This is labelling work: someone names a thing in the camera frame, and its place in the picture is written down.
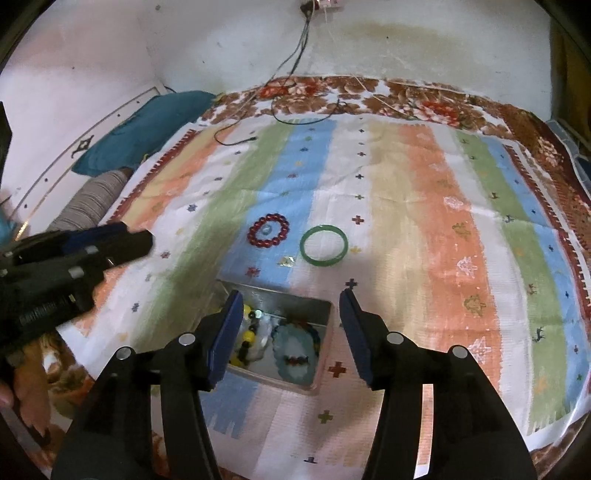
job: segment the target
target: bead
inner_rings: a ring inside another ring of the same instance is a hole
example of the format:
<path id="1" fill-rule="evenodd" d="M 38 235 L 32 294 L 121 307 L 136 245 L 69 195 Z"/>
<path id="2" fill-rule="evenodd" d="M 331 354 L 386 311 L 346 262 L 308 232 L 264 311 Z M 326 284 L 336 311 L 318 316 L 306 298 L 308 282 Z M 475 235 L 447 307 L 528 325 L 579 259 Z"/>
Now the bead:
<path id="1" fill-rule="evenodd" d="M 253 344 L 255 342 L 255 337 L 256 337 L 256 335 L 254 334 L 254 332 L 247 330 L 242 335 L 242 340 L 244 340 L 245 342 L 248 342 L 250 344 Z"/>

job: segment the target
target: bed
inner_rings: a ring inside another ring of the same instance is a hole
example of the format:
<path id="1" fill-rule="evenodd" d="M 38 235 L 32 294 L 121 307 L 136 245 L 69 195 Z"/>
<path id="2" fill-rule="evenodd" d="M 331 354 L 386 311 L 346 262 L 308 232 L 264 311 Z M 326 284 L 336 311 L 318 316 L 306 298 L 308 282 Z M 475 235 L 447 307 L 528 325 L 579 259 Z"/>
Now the bed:
<path id="1" fill-rule="evenodd" d="M 294 77 L 266 85 L 238 111 L 255 91 L 225 95 L 179 130 L 103 219 L 149 229 L 155 248 L 109 272 L 96 311 L 63 326 L 65 343 L 55 338 L 46 348 L 59 363 L 50 384 L 53 442 L 30 452 L 36 464 L 50 471 L 59 438 L 113 352 L 160 348 L 193 328 L 222 278 L 334 306 L 354 288 L 365 309 L 420 346 L 466 345 L 545 475 L 589 411 L 591 210 L 563 143 L 531 113 L 448 85 Z M 236 118 L 218 139 L 257 140 L 218 144 L 214 134 Z M 270 212 L 289 219 L 290 233 L 257 249 L 246 233 Z M 334 267 L 314 267 L 298 251 L 303 232 L 322 223 L 349 240 Z M 381 395 L 358 378 L 335 309 L 328 335 L 312 395 L 232 367 L 202 395 L 228 478 L 361 477 Z M 426 398 L 417 474 L 429 457 Z M 157 412 L 156 389 L 152 400 Z M 155 468 L 166 474 L 154 415 Z"/>

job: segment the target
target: wall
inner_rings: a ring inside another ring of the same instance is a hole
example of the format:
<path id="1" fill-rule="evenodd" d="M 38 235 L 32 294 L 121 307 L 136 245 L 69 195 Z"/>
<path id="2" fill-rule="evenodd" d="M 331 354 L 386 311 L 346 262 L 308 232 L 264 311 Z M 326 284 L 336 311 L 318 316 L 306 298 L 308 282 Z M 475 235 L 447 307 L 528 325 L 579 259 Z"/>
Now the wall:
<path id="1" fill-rule="evenodd" d="M 178 90 L 266 81 L 303 26 L 298 0 L 144 6 L 155 71 Z M 299 73 L 447 83 L 550 117 L 550 20 L 534 0 L 342 0 L 328 20 L 313 18 Z"/>
<path id="2" fill-rule="evenodd" d="M 135 0 L 57 0 L 0 74 L 14 136 L 0 197 L 15 206 L 79 135 L 156 79 Z"/>

